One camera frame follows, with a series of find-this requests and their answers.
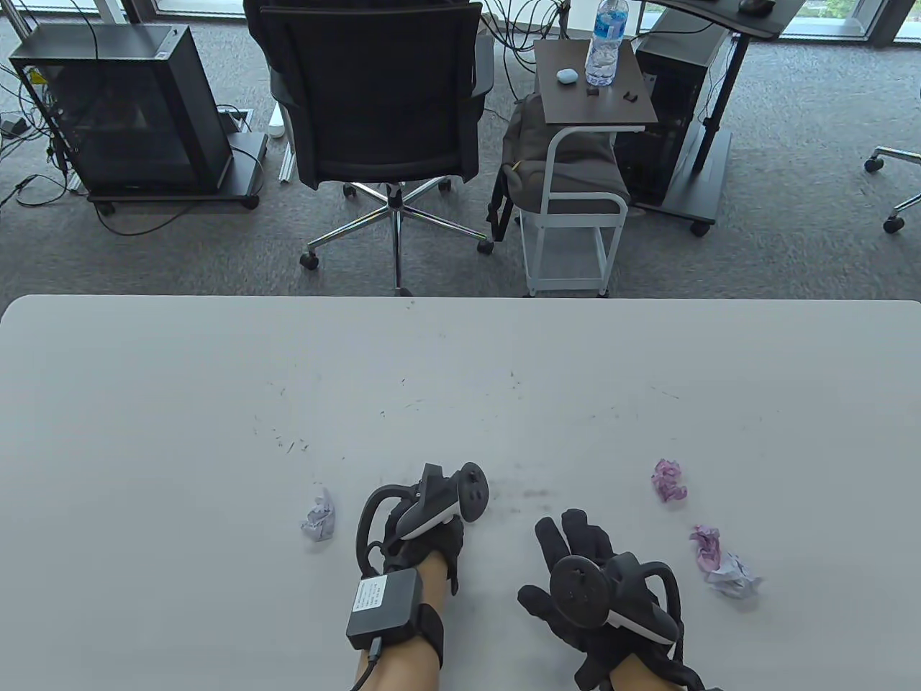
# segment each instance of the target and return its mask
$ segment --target computer mouse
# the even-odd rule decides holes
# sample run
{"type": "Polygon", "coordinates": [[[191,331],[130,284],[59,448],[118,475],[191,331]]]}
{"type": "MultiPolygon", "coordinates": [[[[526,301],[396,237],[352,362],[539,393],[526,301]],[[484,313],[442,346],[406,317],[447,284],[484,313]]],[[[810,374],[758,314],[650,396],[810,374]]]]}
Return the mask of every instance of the computer mouse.
{"type": "Polygon", "coordinates": [[[567,67],[565,70],[557,72],[556,78],[559,80],[560,84],[575,84],[578,82],[578,72],[567,67]]]}
{"type": "Polygon", "coordinates": [[[775,0],[739,0],[739,11],[749,17],[767,17],[774,5],[775,0]]]}

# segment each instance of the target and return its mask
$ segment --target water bottle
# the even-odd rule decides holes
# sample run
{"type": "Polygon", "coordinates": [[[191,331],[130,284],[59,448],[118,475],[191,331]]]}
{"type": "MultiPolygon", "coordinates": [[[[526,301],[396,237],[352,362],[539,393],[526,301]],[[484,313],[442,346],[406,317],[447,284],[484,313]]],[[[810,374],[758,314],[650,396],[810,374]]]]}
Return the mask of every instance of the water bottle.
{"type": "Polygon", "coordinates": [[[589,56],[585,59],[585,80],[589,84],[607,87],[613,82],[628,9],[626,0],[601,0],[599,3],[589,56]]]}

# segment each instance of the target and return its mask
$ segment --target chair backrest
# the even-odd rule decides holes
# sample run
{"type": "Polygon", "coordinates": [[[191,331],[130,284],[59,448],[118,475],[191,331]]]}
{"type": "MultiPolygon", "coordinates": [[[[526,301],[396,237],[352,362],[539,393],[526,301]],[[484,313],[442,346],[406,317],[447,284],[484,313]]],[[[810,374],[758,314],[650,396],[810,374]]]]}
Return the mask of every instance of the chair backrest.
{"type": "Polygon", "coordinates": [[[264,7],[294,101],[300,179],[316,189],[475,175],[481,8],[264,7]]]}

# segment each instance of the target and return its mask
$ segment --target vr controller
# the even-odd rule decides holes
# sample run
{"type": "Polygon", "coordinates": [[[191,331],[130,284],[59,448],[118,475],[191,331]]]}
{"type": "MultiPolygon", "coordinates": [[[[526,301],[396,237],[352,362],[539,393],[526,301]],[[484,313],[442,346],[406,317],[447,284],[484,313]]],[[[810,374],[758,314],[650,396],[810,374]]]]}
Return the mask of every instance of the vr controller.
{"type": "Polygon", "coordinates": [[[681,657],[678,582],[662,562],[640,564],[632,553],[623,552],[600,567],[583,556],[567,556],[550,574],[550,595],[560,614],[577,627],[624,627],[654,643],[677,643],[675,652],[681,657]],[[665,586],[667,613],[646,587],[650,576],[658,576],[665,586]]]}
{"type": "Polygon", "coordinates": [[[440,523],[447,523],[455,516],[464,521],[476,521],[486,510],[489,502],[489,485],[486,476],[476,463],[465,463],[451,477],[442,474],[441,466],[426,463],[422,478],[417,485],[385,485],[379,487],[367,498],[361,512],[355,538],[355,556],[361,575],[365,578],[378,576],[377,570],[368,561],[371,550],[389,548],[398,540],[412,540],[431,530],[440,523]],[[393,535],[386,542],[368,542],[371,522],[384,499],[410,499],[414,503],[397,520],[393,535]]]}

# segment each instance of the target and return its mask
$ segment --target crumpled paper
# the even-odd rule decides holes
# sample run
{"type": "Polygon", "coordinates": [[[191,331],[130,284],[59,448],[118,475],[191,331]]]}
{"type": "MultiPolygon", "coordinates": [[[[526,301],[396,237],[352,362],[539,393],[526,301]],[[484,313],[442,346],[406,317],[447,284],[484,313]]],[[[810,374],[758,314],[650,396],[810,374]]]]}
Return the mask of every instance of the crumpled paper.
{"type": "Polygon", "coordinates": [[[697,542],[697,566],[711,588],[735,600],[758,594],[758,586],[764,579],[753,576],[736,555],[720,549],[719,530],[695,525],[690,539],[697,542]]]}
{"type": "Polygon", "coordinates": [[[321,493],[313,501],[313,508],[307,512],[307,519],[300,522],[300,530],[318,543],[332,537],[332,531],[336,526],[336,508],[326,487],[321,487],[321,493]]]}
{"type": "Polygon", "coordinates": [[[684,499],[688,496],[688,488],[679,485],[682,476],[682,467],[676,461],[666,461],[664,458],[656,463],[656,470],[652,474],[652,486],[656,488],[659,498],[664,501],[684,499]]]}

